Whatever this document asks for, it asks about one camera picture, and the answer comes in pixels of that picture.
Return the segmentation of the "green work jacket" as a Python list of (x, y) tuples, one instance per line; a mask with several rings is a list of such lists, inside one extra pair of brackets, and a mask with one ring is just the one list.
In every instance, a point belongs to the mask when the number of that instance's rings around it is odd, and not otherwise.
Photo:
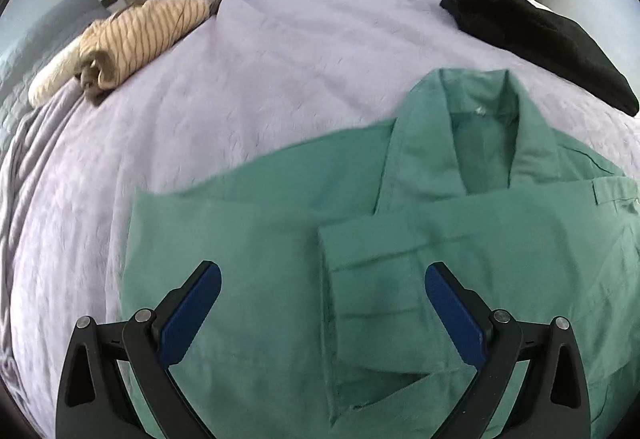
[(396, 117), (134, 198), (126, 315), (204, 260), (215, 306), (175, 369), (221, 438), (426, 438), (472, 378), (424, 291), (574, 327), (591, 433), (639, 390), (639, 183), (551, 128), (506, 70), (439, 69)]

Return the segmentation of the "cream pillow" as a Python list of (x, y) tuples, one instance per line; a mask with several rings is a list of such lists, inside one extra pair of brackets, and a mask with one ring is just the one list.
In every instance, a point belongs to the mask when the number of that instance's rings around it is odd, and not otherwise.
[(27, 93), (31, 107), (36, 108), (47, 103), (67, 81), (76, 76), (80, 43), (81, 36), (73, 39), (36, 74)]

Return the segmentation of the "beige striped folded garment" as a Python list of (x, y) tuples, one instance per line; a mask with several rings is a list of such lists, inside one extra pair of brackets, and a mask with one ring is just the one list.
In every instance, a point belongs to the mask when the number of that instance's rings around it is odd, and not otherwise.
[(75, 76), (86, 100), (100, 105), (127, 79), (215, 16), (222, 0), (135, 2), (79, 37)]

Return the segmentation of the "black garment on bed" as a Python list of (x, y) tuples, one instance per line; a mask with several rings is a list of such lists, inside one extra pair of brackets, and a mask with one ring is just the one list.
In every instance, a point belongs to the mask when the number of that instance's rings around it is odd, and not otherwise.
[(634, 117), (639, 100), (626, 77), (579, 24), (528, 0), (442, 0), (462, 32), (510, 51)]

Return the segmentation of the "lavender plush bed blanket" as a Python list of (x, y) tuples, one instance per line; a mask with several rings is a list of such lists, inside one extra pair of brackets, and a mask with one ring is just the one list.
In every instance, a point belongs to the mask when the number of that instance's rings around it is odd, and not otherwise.
[(26, 114), (1, 152), (1, 377), (36, 434), (76, 319), (118, 313), (137, 188), (390, 117), (439, 67), (511, 69), (551, 126), (637, 176), (636, 118), (465, 34), (440, 0), (222, 0), (102, 105), (70, 82)]

